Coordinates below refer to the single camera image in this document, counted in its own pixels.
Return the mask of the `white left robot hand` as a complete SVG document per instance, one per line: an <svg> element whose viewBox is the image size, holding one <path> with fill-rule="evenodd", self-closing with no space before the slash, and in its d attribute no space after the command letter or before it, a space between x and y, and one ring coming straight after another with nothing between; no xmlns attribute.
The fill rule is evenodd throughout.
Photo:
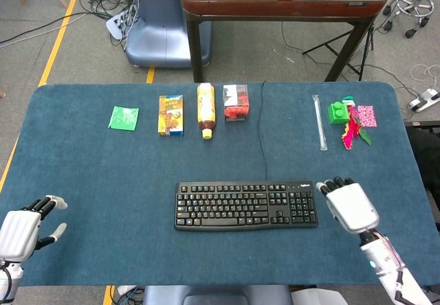
<svg viewBox="0 0 440 305"><path fill-rule="evenodd" d="M9 211L1 225L1 259L25 262L35 251L58 242L67 224L61 223L49 236L41 238L41 223L52 210L67 208L68 204L63 198L47 195L19 210Z"/></svg>

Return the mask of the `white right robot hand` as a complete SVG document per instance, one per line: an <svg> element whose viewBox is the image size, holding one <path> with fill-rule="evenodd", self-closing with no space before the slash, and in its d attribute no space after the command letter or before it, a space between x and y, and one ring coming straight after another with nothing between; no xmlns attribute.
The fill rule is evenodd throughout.
<svg viewBox="0 0 440 305"><path fill-rule="evenodd" d="M316 183L325 197L333 218L350 234L361 234L375 229L379 214L359 183L352 178L334 177Z"/></svg>

